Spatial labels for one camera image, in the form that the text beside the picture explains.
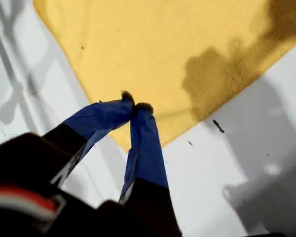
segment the white table surface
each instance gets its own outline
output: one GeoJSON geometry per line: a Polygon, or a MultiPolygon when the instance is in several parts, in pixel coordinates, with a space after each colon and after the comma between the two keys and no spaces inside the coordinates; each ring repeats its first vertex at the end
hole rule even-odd
{"type": "MultiPolygon", "coordinates": [[[[44,134],[88,101],[32,1],[0,0],[0,13],[1,143],[26,131],[44,134]]],[[[294,233],[296,47],[163,153],[185,236],[294,233]]],[[[126,158],[105,137],[63,188],[94,207],[118,200],[126,158]]]]}

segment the yellow cloth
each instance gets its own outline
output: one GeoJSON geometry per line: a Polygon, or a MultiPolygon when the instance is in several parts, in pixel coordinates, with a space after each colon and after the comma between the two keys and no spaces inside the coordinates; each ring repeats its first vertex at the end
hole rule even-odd
{"type": "MultiPolygon", "coordinates": [[[[296,0],[34,0],[90,102],[153,105],[162,145],[296,45],[296,0]]],[[[129,127],[112,137],[130,148],[129,127]]]]}

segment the dark stain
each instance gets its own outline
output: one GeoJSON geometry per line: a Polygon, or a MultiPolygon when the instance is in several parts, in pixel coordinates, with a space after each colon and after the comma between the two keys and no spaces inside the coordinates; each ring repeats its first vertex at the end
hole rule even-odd
{"type": "Polygon", "coordinates": [[[215,119],[213,120],[213,123],[216,125],[216,127],[219,129],[221,133],[225,133],[225,131],[220,127],[219,123],[217,123],[215,119]]]}

